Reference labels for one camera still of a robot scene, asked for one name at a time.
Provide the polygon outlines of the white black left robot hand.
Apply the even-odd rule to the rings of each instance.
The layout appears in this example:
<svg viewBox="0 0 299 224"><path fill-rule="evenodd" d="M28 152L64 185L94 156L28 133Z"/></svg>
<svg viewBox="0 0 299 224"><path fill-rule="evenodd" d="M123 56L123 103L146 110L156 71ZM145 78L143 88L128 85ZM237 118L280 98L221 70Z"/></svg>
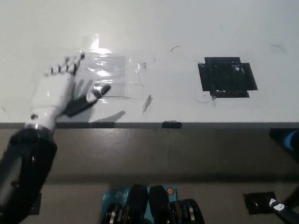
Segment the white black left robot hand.
<svg viewBox="0 0 299 224"><path fill-rule="evenodd" d="M111 85L103 85L74 98L76 73L84 58L84 53L66 57L62 63L50 66L44 72L35 90L25 128L52 133L60 116L73 117L84 112L111 90Z"/></svg>

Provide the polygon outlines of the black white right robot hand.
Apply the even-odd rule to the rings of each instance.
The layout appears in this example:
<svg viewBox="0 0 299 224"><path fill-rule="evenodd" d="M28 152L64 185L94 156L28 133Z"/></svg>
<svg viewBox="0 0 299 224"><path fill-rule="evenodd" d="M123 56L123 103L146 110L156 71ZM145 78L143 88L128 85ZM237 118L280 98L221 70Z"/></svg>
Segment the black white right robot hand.
<svg viewBox="0 0 299 224"><path fill-rule="evenodd" d="M282 221L287 224L299 224L299 214L289 209L274 198L269 201L269 207Z"/></svg>

